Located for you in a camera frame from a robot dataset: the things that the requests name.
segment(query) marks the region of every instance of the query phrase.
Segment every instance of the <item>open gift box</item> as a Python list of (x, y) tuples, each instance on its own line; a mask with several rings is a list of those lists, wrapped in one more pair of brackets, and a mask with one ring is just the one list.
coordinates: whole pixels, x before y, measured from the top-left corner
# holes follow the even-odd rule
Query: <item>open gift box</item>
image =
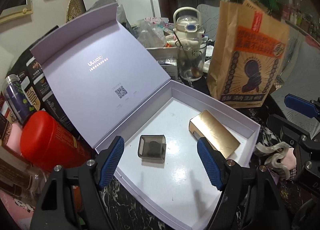
[[(63, 25), (32, 50), (76, 129), (97, 152), (116, 135), (125, 140), (115, 172), (123, 186), (174, 229), (204, 229), (219, 201), (188, 130), (207, 109), (240, 142), (230, 156), (248, 166), (260, 126), (169, 75), (116, 21), (116, 3)], [(162, 164), (143, 161), (143, 134), (164, 134)]]

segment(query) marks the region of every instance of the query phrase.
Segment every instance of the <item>red lid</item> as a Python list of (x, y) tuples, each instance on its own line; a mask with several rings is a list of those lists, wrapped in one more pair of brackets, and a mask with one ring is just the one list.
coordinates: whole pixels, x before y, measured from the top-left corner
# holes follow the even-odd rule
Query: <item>red lid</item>
[(46, 111), (35, 112), (22, 129), (20, 149), (22, 155), (33, 164), (42, 161), (42, 154), (46, 153), (52, 131), (54, 119)]

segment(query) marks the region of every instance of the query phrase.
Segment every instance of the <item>green hanging cloth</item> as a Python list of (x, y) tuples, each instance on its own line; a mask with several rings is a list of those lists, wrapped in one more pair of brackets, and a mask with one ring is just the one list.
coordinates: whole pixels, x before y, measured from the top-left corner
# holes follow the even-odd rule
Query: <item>green hanging cloth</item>
[(260, 3), (265, 5), (268, 9), (278, 11), (279, 7), (276, 0), (260, 0)]

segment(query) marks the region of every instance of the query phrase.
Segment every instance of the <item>glass cup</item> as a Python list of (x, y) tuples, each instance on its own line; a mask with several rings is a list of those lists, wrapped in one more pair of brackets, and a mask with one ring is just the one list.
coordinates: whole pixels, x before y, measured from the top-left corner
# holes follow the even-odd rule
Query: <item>glass cup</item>
[(196, 81), (202, 77), (207, 44), (204, 39), (185, 38), (176, 42), (178, 69), (182, 79)]

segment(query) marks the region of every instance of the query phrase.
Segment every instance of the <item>small plastic case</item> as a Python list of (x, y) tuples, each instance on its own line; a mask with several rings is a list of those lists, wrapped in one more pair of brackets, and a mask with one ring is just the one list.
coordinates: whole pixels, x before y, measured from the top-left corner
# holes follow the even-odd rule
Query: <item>small plastic case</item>
[(166, 143), (164, 135), (140, 136), (138, 148), (138, 156), (140, 158), (164, 161), (165, 149)]

